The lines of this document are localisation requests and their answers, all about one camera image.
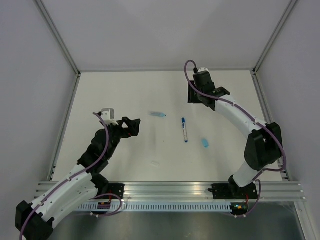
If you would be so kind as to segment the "light blue highlighter pen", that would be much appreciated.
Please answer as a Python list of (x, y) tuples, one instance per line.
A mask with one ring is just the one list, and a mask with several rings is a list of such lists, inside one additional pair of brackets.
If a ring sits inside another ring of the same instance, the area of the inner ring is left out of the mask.
[(152, 116), (152, 117), (159, 117), (159, 118), (164, 118), (164, 117), (167, 116), (167, 115), (166, 115), (165, 113), (163, 113), (163, 112), (156, 112), (156, 111), (150, 111), (148, 114), (149, 114), (150, 116)]

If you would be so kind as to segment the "white whiteboard marker pen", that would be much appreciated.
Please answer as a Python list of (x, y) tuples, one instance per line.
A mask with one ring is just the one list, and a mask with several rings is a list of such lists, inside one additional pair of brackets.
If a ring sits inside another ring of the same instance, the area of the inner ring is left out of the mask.
[(182, 123), (182, 131), (183, 131), (184, 142), (187, 143), (188, 142), (188, 133), (187, 133), (187, 127), (186, 127), (185, 122)]

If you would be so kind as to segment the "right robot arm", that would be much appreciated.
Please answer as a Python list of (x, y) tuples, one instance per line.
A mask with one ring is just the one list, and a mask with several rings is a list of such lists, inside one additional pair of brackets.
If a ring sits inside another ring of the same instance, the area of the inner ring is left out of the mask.
[(193, 70), (188, 102), (203, 104), (219, 113), (246, 138), (244, 162), (228, 180), (227, 192), (231, 198), (242, 198), (263, 172), (273, 171), (270, 166), (284, 157), (280, 126), (253, 116), (237, 103), (228, 90), (216, 87), (207, 68)]

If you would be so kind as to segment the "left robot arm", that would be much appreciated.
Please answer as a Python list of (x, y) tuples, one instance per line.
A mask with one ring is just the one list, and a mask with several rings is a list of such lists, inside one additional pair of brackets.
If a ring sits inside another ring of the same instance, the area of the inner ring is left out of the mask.
[(46, 193), (32, 202), (19, 203), (15, 212), (15, 227), (21, 240), (47, 240), (54, 229), (81, 204), (109, 195), (109, 181), (101, 172), (109, 164), (122, 139), (136, 137), (141, 120), (123, 117), (121, 120), (104, 119), (96, 113), (102, 129), (73, 169)]

